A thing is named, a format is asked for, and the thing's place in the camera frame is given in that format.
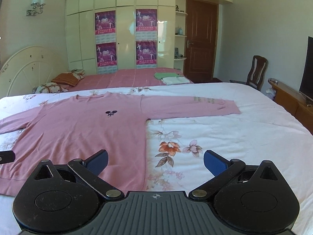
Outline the pink knit sweater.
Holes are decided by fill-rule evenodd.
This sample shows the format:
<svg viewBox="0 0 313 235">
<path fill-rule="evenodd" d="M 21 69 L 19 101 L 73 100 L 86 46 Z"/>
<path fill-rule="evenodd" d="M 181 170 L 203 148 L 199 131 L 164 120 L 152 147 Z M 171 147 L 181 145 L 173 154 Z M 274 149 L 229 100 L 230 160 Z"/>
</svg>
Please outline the pink knit sweater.
<svg viewBox="0 0 313 235">
<path fill-rule="evenodd" d="M 43 159 L 65 164 L 106 150 L 102 179 L 118 189 L 143 190 L 146 121 L 238 114 L 229 100 L 203 97 L 133 96 L 107 92 L 72 96 L 1 120 L 1 133 L 17 130 L 15 161 L 1 168 L 1 194 L 16 196 Z"/>
</svg>

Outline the floral patterned pillow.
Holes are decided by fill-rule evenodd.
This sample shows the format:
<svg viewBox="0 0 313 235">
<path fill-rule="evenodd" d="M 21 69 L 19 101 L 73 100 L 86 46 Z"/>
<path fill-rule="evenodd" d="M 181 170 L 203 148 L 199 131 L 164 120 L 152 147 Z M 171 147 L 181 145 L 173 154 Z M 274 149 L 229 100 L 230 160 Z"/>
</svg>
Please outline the floral patterned pillow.
<svg viewBox="0 0 313 235">
<path fill-rule="evenodd" d="M 33 88 L 32 93 L 60 93 L 60 92 L 67 92 L 68 90 L 62 87 L 60 84 L 50 82 L 39 85 L 38 87 Z"/>
</svg>

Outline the orange striped pillow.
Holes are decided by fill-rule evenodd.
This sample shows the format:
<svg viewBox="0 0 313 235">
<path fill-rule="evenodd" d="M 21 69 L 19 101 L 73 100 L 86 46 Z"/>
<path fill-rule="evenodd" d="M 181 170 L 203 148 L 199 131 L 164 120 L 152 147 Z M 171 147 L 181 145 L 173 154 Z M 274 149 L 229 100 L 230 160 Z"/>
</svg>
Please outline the orange striped pillow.
<svg viewBox="0 0 313 235">
<path fill-rule="evenodd" d="M 80 80 L 72 73 L 62 73 L 56 76 L 51 81 L 57 84 L 67 84 L 70 85 L 71 87 L 75 87 Z"/>
</svg>

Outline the cream round headboard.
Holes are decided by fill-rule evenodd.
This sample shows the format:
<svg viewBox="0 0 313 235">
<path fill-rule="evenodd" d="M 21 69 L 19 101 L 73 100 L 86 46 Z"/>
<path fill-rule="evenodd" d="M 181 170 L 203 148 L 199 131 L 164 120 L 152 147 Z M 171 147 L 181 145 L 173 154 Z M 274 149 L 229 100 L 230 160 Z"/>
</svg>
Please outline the cream round headboard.
<svg viewBox="0 0 313 235">
<path fill-rule="evenodd" d="M 0 96 L 4 98 L 31 94 L 35 87 L 49 83 L 67 71 L 67 63 L 47 48 L 23 48 L 12 55 L 1 68 Z"/>
</svg>

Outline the folded white garment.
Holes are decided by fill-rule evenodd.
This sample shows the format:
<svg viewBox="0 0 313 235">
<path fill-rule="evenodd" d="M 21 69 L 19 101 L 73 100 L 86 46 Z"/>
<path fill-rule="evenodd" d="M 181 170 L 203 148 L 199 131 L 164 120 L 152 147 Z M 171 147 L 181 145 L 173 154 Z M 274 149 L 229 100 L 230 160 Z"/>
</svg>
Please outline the folded white garment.
<svg viewBox="0 0 313 235">
<path fill-rule="evenodd" d="M 190 80 L 182 77 L 182 76 L 178 76 L 178 77 L 165 77 L 162 78 L 161 81 L 165 84 L 165 85 L 178 85 L 178 84 L 189 84 Z"/>
</svg>

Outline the dark wooden chair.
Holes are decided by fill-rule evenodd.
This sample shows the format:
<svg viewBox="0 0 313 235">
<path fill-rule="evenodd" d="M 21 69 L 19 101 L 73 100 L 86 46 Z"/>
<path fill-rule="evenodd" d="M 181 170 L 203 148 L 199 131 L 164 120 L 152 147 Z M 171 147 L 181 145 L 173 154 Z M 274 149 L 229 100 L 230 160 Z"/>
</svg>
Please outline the dark wooden chair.
<svg viewBox="0 0 313 235">
<path fill-rule="evenodd" d="M 266 69 L 268 67 L 268 60 L 262 56 L 254 55 L 251 69 L 248 73 L 246 81 L 230 80 L 230 83 L 238 83 L 248 85 L 258 91 L 261 91 Z"/>
</svg>

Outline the folded green garment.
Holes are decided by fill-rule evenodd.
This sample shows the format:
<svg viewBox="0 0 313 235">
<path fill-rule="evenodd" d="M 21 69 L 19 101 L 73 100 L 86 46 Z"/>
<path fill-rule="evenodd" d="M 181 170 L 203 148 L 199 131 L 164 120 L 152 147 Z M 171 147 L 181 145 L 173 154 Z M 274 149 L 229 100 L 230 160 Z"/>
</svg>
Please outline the folded green garment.
<svg viewBox="0 0 313 235">
<path fill-rule="evenodd" d="M 178 76 L 180 76 L 180 75 L 177 73 L 167 73 L 167 72 L 154 74 L 154 77 L 158 80 L 162 80 L 163 78 L 176 78 Z"/>
</svg>

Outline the lower left purple poster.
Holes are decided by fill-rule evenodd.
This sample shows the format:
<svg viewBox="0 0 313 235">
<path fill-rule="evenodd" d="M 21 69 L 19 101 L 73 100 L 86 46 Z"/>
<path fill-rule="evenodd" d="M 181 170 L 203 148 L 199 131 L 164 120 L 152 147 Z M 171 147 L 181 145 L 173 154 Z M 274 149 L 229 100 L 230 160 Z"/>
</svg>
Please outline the lower left purple poster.
<svg viewBox="0 0 313 235">
<path fill-rule="evenodd" d="M 116 42 L 96 44 L 97 66 L 117 65 Z"/>
</svg>

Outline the purple poster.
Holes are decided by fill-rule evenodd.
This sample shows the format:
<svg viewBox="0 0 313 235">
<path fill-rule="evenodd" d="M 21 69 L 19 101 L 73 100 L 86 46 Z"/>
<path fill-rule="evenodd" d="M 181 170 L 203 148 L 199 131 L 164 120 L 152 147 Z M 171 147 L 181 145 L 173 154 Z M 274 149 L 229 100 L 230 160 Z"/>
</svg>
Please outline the purple poster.
<svg viewBox="0 0 313 235">
<path fill-rule="evenodd" d="M 116 32 L 116 11 L 95 13 L 95 35 Z"/>
<path fill-rule="evenodd" d="M 136 9 L 136 32 L 157 31 L 157 9 Z"/>
<path fill-rule="evenodd" d="M 96 44 L 97 66 L 117 65 L 116 42 Z"/>
<path fill-rule="evenodd" d="M 155 40 L 136 41 L 136 65 L 157 64 L 157 42 Z"/>
</svg>

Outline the upper left purple poster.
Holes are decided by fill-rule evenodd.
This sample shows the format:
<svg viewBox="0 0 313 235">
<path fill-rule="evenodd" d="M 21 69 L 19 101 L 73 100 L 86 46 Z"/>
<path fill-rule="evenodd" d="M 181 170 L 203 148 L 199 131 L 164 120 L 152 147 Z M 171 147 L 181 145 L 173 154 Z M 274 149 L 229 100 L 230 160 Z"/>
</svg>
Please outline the upper left purple poster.
<svg viewBox="0 0 313 235">
<path fill-rule="evenodd" d="M 116 32 L 116 11 L 95 13 L 95 35 Z"/>
</svg>

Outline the cream wardrobe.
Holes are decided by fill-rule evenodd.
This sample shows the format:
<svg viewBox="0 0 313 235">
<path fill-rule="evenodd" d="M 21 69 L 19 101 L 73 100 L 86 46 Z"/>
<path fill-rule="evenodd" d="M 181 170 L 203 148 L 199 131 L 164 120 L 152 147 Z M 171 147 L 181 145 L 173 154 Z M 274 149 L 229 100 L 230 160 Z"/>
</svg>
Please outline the cream wardrobe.
<svg viewBox="0 0 313 235">
<path fill-rule="evenodd" d="M 233 0 L 200 0 L 221 5 Z M 117 70 L 174 68 L 176 5 L 186 0 L 66 0 L 65 31 L 70 69 L 83 69 L 89 75 Z M 136 32 L 136 9 L 157 9 L 157 31 Z M 95 13 L 116 11 L 116 32 L 95 35 Z M 136 65 L 136 41 L 155 40 L 156 65 Z M 97 66 L 96 44 L 116 42 L 117 65 Z"/>
</svg>

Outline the brown wooden door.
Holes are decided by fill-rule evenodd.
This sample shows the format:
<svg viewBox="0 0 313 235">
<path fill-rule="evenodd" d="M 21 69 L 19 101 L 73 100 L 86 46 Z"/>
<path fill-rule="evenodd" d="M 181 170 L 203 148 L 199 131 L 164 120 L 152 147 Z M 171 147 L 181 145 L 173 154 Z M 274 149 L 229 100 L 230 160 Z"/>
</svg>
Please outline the brown wooden door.
<svg viewBox="0 0 313 235">
<path fill-rule="evenodd" d="M 186 0 L 186 48 L 184 74 L 194 83 L 213 78 L 218 35 L 218 5 Z"/>
</svg>

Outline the upper right purple poster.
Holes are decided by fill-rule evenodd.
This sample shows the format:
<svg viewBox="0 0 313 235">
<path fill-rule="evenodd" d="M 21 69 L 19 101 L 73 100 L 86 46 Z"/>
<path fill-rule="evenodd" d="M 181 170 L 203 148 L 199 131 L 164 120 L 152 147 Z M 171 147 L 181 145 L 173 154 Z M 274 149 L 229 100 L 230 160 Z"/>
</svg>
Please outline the upper right purple poster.
<svg viewBox="0 0 313 235">
<path fill-rule="evenodd" d="M 157 31 L 157 9 L 136 9 L 136 32 Z"/>
</svg>

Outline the corner shelf unit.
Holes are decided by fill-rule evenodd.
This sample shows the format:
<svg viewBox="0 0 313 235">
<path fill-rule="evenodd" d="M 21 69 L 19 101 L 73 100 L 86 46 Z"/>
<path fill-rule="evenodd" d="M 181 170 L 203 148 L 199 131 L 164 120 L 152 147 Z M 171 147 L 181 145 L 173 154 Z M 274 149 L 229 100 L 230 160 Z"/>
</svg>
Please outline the corner shelf unit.
<svg viewBox="0 0 313 235">
<path fill-rule="evenodd" d="M 186 33 L 186 18 L 187 13 L 185 7 L 182 8 L 179 4 L 176 5 L 176 21 L 175 21 L 175 36 L 174 36 L 174 68 L 183 73 L 185 67 L 185 45 L 187 40 Z"/>
</svg>

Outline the wall sconce lamp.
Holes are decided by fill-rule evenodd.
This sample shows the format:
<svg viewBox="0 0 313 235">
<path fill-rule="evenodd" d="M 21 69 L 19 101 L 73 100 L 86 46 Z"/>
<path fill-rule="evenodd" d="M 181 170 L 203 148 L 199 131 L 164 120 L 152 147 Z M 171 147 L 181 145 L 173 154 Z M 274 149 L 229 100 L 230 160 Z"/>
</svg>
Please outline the wall sconce lamp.
<svg viewBox="0 0 313 235">
<path fill-rule="evenodd" d="M 36 16 L 37 14 L 42 14 L 45 4 L 45 0 L 32 0 L 32 8 L 26 11 L 26 16 Z"/>
</svg>

